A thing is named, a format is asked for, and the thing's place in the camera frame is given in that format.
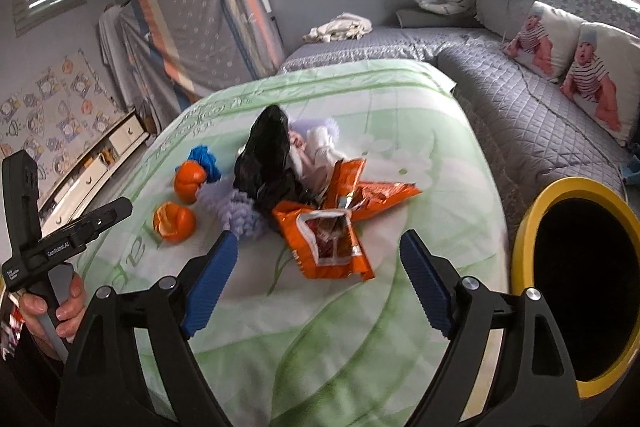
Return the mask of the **orange peel piece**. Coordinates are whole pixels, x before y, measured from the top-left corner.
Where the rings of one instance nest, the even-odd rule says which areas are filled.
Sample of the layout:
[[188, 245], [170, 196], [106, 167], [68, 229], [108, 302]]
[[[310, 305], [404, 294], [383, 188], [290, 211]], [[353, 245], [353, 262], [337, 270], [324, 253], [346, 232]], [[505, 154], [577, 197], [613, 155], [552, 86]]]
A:
[[181, 243], [196, 230], [194, 212], [175, 202], [163, 202], [153, 212], [152, 227], [163, 241]]

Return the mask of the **baby print pillow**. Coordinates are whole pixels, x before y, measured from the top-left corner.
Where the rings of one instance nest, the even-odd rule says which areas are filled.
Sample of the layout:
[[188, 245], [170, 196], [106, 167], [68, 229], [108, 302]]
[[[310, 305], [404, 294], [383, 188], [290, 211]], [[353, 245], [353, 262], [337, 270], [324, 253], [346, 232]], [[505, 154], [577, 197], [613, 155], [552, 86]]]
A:
[[626, 146], [639, 119], [639, 38], [601, 23], [584, 23], [561, 92]]
[[548, 80], [558, 80], [573, 62], [585, 21], [554, 6], [535, 1], [503, 53]]

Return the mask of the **grey plain pillow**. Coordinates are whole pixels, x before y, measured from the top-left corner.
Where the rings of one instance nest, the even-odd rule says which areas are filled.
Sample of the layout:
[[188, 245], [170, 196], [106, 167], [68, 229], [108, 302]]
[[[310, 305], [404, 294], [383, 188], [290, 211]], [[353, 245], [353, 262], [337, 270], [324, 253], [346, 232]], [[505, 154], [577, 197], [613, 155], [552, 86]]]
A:
[[515, 37], [536, 0], [476, 0], [475, 18], [506, 40]]

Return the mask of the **baby print pillow near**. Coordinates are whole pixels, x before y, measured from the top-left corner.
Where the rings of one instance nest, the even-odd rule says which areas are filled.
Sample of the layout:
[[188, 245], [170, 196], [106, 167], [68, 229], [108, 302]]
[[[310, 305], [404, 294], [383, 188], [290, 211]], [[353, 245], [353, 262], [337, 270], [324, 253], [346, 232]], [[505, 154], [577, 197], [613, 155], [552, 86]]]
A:
[[601, 23], [584, 23], [561, 92], [626, 146], [639, 119], [639, 38]]

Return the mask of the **cartoon patterned wall mat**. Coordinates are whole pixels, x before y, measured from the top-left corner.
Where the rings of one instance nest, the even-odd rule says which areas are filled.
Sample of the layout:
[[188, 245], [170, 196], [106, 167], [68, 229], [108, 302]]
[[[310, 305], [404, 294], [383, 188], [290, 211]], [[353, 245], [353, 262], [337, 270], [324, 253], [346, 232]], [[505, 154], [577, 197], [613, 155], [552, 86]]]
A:
[[124, 116], [84, 52], [77, 51], [1, 99], [1, 156], [26, 150], [37, 164], [40, 197], [46, 198]]

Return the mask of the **orange snack bag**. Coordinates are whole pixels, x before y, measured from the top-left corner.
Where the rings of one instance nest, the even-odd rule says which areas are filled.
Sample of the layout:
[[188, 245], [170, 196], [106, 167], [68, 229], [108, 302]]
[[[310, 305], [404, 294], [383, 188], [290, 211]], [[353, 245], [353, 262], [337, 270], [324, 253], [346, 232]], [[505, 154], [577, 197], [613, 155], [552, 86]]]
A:
[[312, 208], [284, 200], [272, 210], [300, 272], [311, 280], [375, 277], [358, 237], [357, 222], [373, 218], [421, 193], [413, 183], [361, 179], [363, 158], [340, 160], [323, 196]]

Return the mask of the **black plastic bag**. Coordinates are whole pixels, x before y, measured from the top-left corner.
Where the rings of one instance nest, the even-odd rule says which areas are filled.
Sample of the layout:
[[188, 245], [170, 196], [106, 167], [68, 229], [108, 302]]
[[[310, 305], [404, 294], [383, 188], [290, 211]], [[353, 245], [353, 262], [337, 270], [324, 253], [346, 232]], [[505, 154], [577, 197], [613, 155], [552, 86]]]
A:
[[262, 217], [270, 218], [279, 202], [309, 202], [290, 160], [288, 116], [277, 105], [267, 106], [250, 127], [243, 152], [234, 164], [233, 187], [245, 193]]

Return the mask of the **baby print pillow far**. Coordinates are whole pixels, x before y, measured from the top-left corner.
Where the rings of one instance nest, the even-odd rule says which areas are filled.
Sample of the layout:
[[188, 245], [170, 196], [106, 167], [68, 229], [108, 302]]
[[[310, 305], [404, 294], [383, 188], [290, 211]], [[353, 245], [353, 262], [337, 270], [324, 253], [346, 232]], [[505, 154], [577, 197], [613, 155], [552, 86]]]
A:
[[573, 62], [585, 21], [554, 6], [535, 1], [503, 53], [548, 80], [558, 80]]

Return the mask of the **whole orange peel ball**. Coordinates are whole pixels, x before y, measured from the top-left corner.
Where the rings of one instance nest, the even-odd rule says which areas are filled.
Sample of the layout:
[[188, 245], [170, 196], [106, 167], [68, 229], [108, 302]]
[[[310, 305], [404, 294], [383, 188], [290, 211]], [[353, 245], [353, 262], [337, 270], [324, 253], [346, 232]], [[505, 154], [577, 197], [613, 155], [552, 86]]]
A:
[[183, 162], [175, 172], [174, 191], [178, 199], [186, 205], [196, 202], [198, 190], [207, 181], [207, 172], [195, 160]]

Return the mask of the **yellow rimmed trash bin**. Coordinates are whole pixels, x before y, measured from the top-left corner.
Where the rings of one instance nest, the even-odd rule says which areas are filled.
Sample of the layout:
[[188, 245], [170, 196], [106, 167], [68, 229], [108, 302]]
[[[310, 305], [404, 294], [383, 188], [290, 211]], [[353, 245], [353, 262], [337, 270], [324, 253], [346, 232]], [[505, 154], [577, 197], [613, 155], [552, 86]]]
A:
[[639, 220], [626, 202], [580, 176], [548, 185], [513, 246], [512, 291], [529, 287], [547, 300], [580, 397], [616, 385], [639, 354]]

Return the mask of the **striped sheet covered wardrobe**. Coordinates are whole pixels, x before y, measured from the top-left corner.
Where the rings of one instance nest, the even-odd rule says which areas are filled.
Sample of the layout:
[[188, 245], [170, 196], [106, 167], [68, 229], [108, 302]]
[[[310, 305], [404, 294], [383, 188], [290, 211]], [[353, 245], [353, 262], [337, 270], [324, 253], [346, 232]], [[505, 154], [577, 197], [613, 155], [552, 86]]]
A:
[[262, 0], [129, 0], [99, 18], [115, 89], [155, 131], [210, 94], [274, 75], [284, 47]]

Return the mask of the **cream crumpled cloth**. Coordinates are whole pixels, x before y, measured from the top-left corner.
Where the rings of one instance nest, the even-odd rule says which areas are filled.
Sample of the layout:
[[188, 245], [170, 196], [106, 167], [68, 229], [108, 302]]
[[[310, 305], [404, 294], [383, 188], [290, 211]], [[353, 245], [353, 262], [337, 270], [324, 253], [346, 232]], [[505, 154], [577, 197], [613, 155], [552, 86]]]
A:
[[306, 43], [359, 40], [371, 31], [372, 23], [367, 17], [343, 12], [329, 22], [311, 28], [303, 40]]

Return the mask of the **pink crumpled paper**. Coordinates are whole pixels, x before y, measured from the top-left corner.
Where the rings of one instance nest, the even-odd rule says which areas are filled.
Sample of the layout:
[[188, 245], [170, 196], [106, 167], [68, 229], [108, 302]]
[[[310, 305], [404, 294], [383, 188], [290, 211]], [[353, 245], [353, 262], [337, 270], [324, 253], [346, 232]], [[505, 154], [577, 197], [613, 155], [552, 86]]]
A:
[[288, 158], [299, 178], [303, 178], [308, 157], [305, 153], [306, 143], [303, 137], [296, 131], [288, 132], [288, 141], [290, 141], [290, 149], [288, 150]]

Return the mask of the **white crumpled tissue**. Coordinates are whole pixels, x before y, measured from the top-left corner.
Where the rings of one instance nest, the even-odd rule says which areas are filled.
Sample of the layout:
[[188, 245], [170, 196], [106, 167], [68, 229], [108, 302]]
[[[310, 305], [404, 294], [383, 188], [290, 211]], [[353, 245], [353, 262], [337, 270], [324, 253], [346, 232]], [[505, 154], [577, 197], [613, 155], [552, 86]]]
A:
[[347, 155], [337, 150], [333, 135], [326, 126], [314, 127], [307, 131], [306, 154], [314, 167], [333, 167]]

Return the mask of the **grey quilted sofa bed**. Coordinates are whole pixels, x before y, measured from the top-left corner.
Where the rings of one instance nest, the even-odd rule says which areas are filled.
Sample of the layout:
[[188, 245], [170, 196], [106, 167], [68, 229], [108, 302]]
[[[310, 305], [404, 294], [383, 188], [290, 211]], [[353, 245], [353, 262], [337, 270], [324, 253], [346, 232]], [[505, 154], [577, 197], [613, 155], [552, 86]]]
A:
[[[639, 5], [629, 0], [539, 0], [581, 17], [637, 35]], [[502, 52], [510, 40], [477, 21], [454, 27], [408, 22], [378, 26], [359, 40], [304, 44], [280, 67], [313, 67], [381, 58], [427, 62], [454, 80], [462, 106], [488, 161], [511, 235], [543, 188], [564, 176], [603, 183], [639, 207], [639, 190], [624, 183], [620, 168], [631, 153], [551, 81]]]

